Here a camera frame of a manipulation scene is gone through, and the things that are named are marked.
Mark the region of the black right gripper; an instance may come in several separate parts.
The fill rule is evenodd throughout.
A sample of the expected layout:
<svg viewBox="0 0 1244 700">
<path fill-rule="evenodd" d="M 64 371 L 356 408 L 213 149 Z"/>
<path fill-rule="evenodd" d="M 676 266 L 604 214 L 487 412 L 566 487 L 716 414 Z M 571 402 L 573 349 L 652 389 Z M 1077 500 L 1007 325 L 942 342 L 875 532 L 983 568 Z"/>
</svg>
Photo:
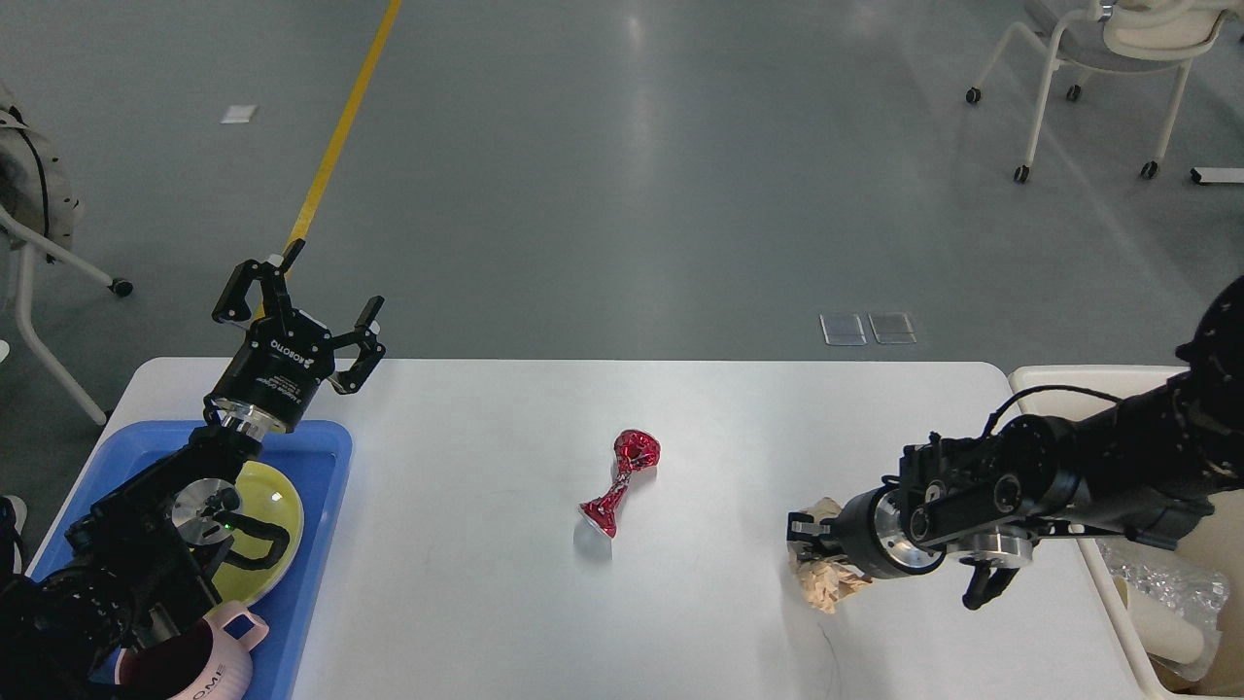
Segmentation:
<svg viewBox="0 0 1244 700">
<path fill-rule="evenodd" d="M 843 562 L 870 578 L 893 579 L 929 574 L 945 563 L 945 552 L 924 550 L 908 536 L 897 487 L 858 495 L 841 513 L 814 518 L 787 513 L 789 555 L 794 566 Z M 829 545 L 821 543 L 831 541 Z"/>
</svg>

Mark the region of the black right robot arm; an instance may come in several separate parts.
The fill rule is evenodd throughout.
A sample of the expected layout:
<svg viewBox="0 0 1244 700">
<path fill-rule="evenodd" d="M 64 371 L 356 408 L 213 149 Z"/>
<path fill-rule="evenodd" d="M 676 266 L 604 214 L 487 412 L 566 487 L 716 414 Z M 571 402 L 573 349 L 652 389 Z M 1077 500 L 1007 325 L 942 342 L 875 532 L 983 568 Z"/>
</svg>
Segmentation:
<svg viewBox="0 0 1244 700">
<path fill-rule="evenodd" d="M 1013 584 L 1040 541 L 1120 537 L 1174 550 L 1213 495 L 1242 487 L 1242 280 L 1219 293 L 1176 351 L 1187 371 L 1072 421 L 1005 404 L 978 436 L 931 434 L 903 449 L 880 487 L 791 512 L 789 567 L 810 606 L 833 612 L 872 579 L 973 571 L 978 609 Z"/>
</svg>

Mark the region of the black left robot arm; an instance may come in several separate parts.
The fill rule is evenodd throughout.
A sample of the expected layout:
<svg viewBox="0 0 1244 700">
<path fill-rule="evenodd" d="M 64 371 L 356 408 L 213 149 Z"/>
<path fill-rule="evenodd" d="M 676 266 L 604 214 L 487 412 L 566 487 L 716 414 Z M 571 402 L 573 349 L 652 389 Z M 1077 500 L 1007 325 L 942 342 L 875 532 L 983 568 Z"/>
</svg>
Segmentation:
<svg viewBox="0 0 1244 700">
<path fill-rule="evenodd" d="M 116 648 L 152 648 L 197 625 L 223 597 L 221 566 L 270 569 L 292 545 L 289 528 L 250 517 L 235 486 L 267 434 L 289 434 L 320 385 L 357 393 L 386 356 L 369 297 L 350 332 L 336 334 L 297 310 L 286 274 L 305 247 L 234 270 L 211 318 L 245 336 L 204 395 L 203 425 L 183 448 L 90 505 L 65 532 L 72 555 L 44 579 L 2 577 L 5 699 L 131 699 L 95 683 Z"/>
</svg>

